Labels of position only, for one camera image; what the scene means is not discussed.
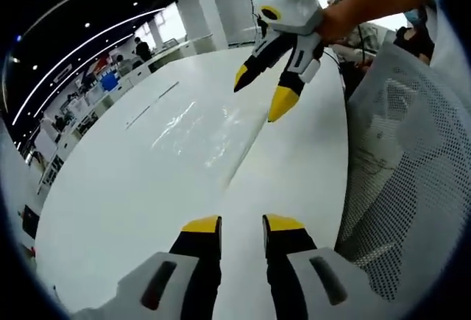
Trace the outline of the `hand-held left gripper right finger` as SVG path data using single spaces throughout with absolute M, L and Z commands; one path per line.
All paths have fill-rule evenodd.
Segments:
M 291 217 L 263 215 L 266 276 L 278 319 L 380 319 L 383 301 L 366 273 L 317 248 Z

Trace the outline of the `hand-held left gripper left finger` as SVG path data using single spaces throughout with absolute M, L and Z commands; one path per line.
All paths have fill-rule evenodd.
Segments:
M 188 222 L 168 252 L 157 252 L 119 282 L 116 295 L 76 319 L 211 319 L 221 284 L 222 218 Z

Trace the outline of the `person's right hand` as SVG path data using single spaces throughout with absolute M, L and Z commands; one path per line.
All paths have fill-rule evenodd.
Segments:
M 316 28 L 325 45 L 347 37 L 358 25 L 354 12 L 343 1 L 322 10 L 322 21 Z

